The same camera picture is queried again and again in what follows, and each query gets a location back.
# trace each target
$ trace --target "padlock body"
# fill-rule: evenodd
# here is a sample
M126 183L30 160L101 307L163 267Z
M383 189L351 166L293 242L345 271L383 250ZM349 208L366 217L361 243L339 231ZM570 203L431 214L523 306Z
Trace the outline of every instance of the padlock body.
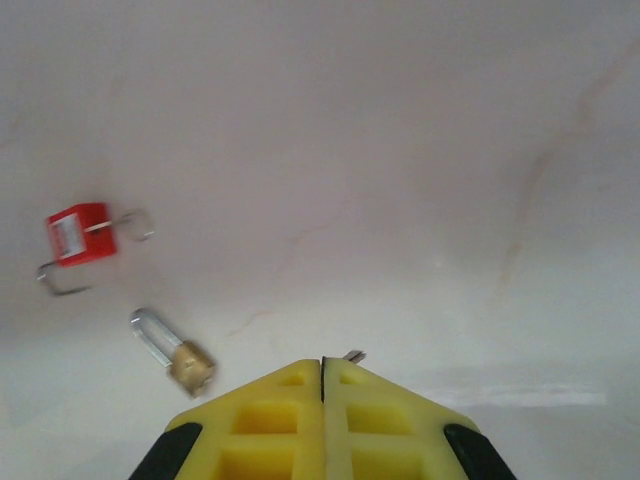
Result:
M72 267L114 255L117 246L112 226L85 232L109 220L106 203L81 203L49 217L47 232L55 262Z
M194 342L187 340L176 347L171 361L169 375L192 397L202 395L215 369L209 355Z

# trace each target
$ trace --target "label on padlock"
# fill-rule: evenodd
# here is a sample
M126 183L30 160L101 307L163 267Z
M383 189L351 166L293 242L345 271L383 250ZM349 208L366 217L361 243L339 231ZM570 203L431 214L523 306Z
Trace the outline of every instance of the label on padlock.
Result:
M57 257L65 259L86 250L78 214L73 213L49 224Z

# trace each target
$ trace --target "padlock shackle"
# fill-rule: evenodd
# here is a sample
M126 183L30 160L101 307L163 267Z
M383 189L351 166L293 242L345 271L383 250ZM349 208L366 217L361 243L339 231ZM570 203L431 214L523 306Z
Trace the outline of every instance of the padlock shackle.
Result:
M56 262L48 262L43 265L40 265L37 270L37 278L38 281L43 284L49 295L52 297L63 297L65 295L73 295L74 293L84 292L85 290L89 290L91 287L77 287L71 288L68 290L60 290L55 282L53 281L53 277L51 276L51 270L59 268L59 265Z
M147 350L151 352L151 355L153 355L163 367L170 367L173 362L169 359L169 356L160 350L153 340L144 332L142 328L143 320L151 322L160 334L174 347L182 345L182 340L162 322L158 314L153 310L149 308L139 308L131 314L130 323L133 329L133 335L142 341L144 346L147 347Z
M136 224L138 227L142 227L144 230L136 233L135 227ZM135 210L129 210L124 215L116 220L107 220L105 222L96 223L95 225L91 225L84 229L85 232L95 232L98 230L102 230L103 228L108 227L121 227L123 228L129 238L134 242L144 242L149 239L155 231L155 227L153 225L153 221L151 217L141 208L137 208Z

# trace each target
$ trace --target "square cutout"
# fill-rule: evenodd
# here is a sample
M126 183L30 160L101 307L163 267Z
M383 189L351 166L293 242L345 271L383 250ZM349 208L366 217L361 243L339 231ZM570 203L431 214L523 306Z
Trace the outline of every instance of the square cutout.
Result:
M407 415L399 407L378 405L347 406L349 431L382 435L411 435Z
M291 480L293 461L293 450L223 450L212 480Z
M298 409L288 403L256 402L238 412L231 433L297 433Z
M415 454L353 450L351 465L353 480L427 480Z

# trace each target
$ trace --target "white floor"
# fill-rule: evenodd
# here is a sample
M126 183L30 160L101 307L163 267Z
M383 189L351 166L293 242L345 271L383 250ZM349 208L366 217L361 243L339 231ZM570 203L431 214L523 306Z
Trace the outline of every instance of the white floor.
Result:
M210 396L362 348L521 479L637 478L639 86L635 0L5 2L2 478L127 478L198 403L145 305ZM157 234L48 297L92 200Z

